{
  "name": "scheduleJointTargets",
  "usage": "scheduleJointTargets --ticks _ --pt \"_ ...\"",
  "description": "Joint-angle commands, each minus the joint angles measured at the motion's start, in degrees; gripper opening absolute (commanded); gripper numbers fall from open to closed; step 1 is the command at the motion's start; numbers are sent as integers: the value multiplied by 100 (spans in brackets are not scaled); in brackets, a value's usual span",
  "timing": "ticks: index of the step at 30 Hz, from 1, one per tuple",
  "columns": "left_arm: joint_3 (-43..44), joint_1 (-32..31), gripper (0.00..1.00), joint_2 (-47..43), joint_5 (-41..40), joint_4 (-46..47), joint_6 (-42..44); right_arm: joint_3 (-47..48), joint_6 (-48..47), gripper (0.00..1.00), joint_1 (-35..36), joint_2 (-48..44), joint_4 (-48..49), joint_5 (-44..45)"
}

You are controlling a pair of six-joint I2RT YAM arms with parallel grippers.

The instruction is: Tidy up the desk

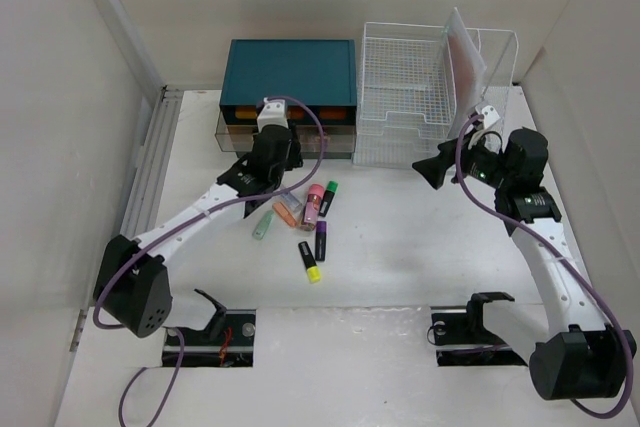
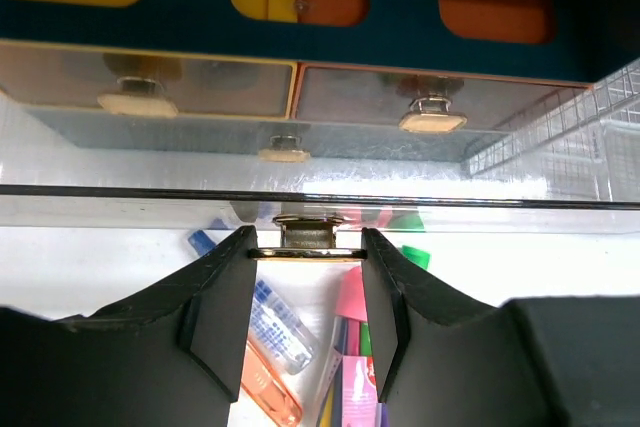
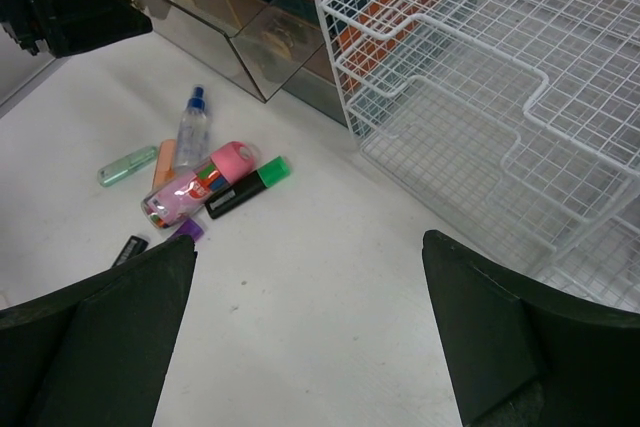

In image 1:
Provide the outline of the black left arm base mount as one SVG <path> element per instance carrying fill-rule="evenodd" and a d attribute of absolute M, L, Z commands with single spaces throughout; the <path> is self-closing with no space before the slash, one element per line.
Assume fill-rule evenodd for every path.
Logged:
<path fill-rule="evenodd" d="M 184 348 L 174 332 L 165 336 L 163 367 L 250 368 L 254 363 L 257 312 L 228 309 L 201 289 L 174 301 Z"/>

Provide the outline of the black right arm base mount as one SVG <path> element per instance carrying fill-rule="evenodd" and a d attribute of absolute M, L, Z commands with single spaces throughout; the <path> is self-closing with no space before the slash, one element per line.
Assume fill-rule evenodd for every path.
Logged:
<path fill-rule="evenodd" d="M 526 362 L 484 325 L 486 304 L 515 298 L 505 292 L 474 293 L 465 305 L 431 308 L 427 342 L 439 367 L 525 367 Z"/>

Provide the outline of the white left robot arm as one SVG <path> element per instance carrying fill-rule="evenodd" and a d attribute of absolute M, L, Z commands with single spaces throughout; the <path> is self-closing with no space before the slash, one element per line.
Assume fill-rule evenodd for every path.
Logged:
<path fill-rule="evenodd" d="M 268 125 L 249 153 L 218 176 L 191 206 L 151 231 L 112 238 L 93 292 L 93 322 L 138 338 L 161 328 L 189 329 L 201 343 L 223 334 L 224 308 L 202 289 L 172 288 L 177 269 L 215 234 L 249 217 L 278 194 L 287 171 L 301 167 L 294 125 Z"/>

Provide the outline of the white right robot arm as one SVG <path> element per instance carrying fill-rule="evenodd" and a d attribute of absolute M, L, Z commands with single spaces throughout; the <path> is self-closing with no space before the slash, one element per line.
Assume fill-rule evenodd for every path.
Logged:
<path fill-rule="evenodd" d="M 560 210 L 543 187 L 548 141 L 537 131 L 511 132 L 504 149 L 489 150 L 481 133 L 438 147 L 434 157 L 413 163 L 434 189 L 450 168 L 493 188 L 489 213 L 500 219 L 524 257 L 545 310 L 540 326 L 519 311 L 504 292 L 475 293 L 463 316 L 441 314 L 457 343 L 501 342 L 529 368 L 545 400 L 618 398 L 625 404 L 633 386 L 633 334 L 620 327 L 603 299 L 578 272 L 566 244 Z"/>

